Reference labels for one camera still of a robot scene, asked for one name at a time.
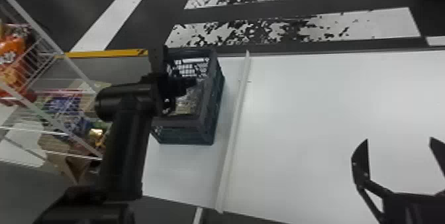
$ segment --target yellow edge strip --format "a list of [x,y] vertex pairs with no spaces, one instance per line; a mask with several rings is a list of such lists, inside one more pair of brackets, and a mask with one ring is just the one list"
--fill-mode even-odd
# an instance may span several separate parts
[[122,49],[122,50],[106,50],[106,51],[87,51],[87,52],[67,52],[69,58],[112,58],[112,57],[135,57],[147,56],[148,51],[145,49]]

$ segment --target wire rack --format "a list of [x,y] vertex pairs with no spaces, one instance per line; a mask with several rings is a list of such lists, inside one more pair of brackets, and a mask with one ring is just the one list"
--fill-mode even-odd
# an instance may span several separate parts
[[[41,160],[100,160],[84,133],[98,87],[15,0],[0,0],[0,19],[0,149],[7,142]],[[73,76],[53,78],[55,69]]]

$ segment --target plastic crate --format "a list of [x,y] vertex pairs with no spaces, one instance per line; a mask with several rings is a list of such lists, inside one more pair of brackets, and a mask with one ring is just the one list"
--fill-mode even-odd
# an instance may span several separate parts
[[156,117],[152,134],[161,144],[212,145],[225,78],[214,50],[170,50],[164,58],[170,76],[197,78],[176,99],[176,110]]

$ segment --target dark floor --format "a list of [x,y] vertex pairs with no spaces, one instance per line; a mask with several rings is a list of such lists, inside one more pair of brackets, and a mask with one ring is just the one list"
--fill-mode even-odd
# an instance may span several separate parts
[[[321,13],[409,7],[423,36],[445,35],[445,1],[437,0],[285,0],[228,7],[183,10],[187,0],[143,0],[108,49],[141,48],[164,43],[176,23],[207,23],[267,17],[294,17]],[[339,52],[348,50],[410,50],[429,48],[422,38],[355,40],[341,42],[279,43],[269,45],[219,46],[222,53]]]
[[[0,220],[29,224],[70,186],[68,180],[31,168],[0,162]],[[195,207],[144,197],[131,204],[137,223],[191,223]]]
[[17,0],[34,20],[70,51],[114,0]]
[[280,224],[276,221],[268,221],[265,219],[251,218],[245,215],[237,215],[235,213],[220,214],[215,210],[206,210],[203,214],[202,224]]

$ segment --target white table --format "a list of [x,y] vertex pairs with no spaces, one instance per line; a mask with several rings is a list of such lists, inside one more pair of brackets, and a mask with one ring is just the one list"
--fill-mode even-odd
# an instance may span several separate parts
[[[222,60],[226,77],[241,61]],[[157,168],[146,192],[287,223],[376,223],[350,173],[364,139],[376,182],[443,190],[428,138],[445,140],[444,51],[253,57],[248,81],[232,159],[221,159],[222,139],[211,148],[150,145],[146,166]],[[218,182],[221,166],[230,170]]]

